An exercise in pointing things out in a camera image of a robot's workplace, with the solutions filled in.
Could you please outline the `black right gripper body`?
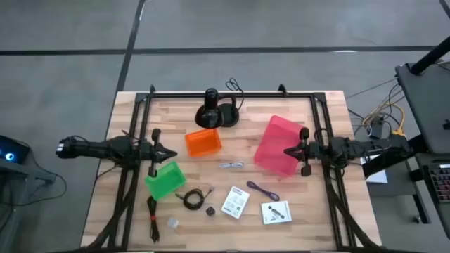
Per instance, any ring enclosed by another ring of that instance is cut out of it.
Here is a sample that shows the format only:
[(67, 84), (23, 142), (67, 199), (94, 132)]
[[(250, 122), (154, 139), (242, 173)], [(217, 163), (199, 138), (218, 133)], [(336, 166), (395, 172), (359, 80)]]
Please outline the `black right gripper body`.
[(320, 145), (313, 141), (308, 142), (309, 129), (304, 127), (300, 130), (300, 150), (301, 150), (301, 161), (303, 162), (303, 167), (301, 168), (302, 176), (311, 175), (311, 166), (309, 164), (310, 158), (318, 158), (320, 155)]

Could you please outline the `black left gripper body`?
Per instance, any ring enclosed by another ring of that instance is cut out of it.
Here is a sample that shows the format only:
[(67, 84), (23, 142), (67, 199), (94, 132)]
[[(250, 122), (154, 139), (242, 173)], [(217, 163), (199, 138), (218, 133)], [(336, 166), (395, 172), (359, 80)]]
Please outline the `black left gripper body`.
[(160, 134), (161, 134), (161, 130), (160, 129), (154, 129), (152, 131), (152, 135), (151, 135), (151, 140), (153, 141), (152, 143), (144, 140), (141, 141), (139, 146), (139, 157), (140, 160), (150, 160), (151, 161), (151, 165), (148, 169), (148, 175), (150, 177), (156, 177), (157, 176), (157, 172), (156, 172), (156, 168), (155, 165), (158, 163), (161, 163), (161, 158), (160, 158)]

